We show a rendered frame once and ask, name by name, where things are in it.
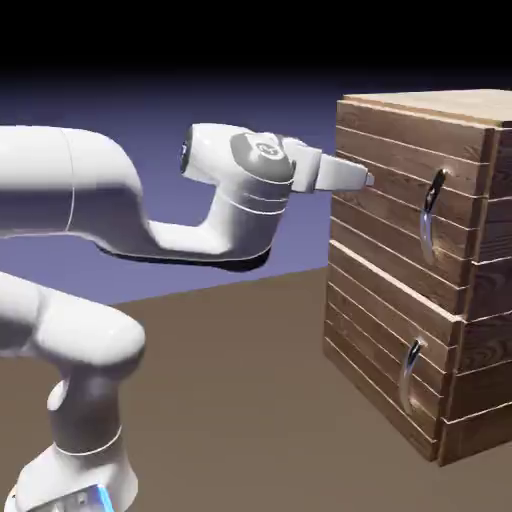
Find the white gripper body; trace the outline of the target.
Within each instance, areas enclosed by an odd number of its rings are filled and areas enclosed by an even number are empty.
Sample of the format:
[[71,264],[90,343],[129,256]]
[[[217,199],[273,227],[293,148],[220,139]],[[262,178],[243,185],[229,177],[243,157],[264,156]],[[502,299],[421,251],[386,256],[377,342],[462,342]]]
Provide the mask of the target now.
[[319,191],[357,191],[369,184],[368,169],[335,156],[323,154],[320,158],[314,188]]

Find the wooden cabinet door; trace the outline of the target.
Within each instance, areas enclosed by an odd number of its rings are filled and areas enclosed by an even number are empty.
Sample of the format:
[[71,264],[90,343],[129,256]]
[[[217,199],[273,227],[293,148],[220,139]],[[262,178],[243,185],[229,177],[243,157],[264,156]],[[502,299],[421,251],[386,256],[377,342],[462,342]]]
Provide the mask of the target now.
[[[442,416],[455,349],[420,329],[397,308],[409,306],[400,291],[390,305],[377,295],[384,276],[341,244],[329,243],[323,348],[326,357],[421,455],[438,457]],[[402,409],[398,382],[404,358],[417,336],[425,346],[411,379],[413,410]]]
[[[455,315],[463,313],[470,290],[493,145],[493,128],[475,121],[355,95],[337,104],[337,153],[375,176],[373,188],[351,202],[375,219],[363,233],[408,260],[396,278]],[[419,218],[441,168],[448,174],[432,209],[430,265],[421,249]]]

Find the wooden cabinet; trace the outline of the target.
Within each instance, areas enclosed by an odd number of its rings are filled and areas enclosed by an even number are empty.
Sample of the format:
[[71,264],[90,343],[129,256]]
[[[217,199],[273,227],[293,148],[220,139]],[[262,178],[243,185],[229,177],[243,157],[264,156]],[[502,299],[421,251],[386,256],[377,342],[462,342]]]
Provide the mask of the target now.
[[455,349],[442,416],[438,457],[447,465],[512,441],[512,91],[448,90],[355,95],[384,106],[446,114],[494,130],[492,162],[480,217],[464,311],[452,314],[396,278],[408,260],[363,233],[375,219],[352,205],[357,193],[331,201],[330,242],[350,249],[386,279],[377,295],[392,305],[400,291],[409,306],[397,308],[420,329]]

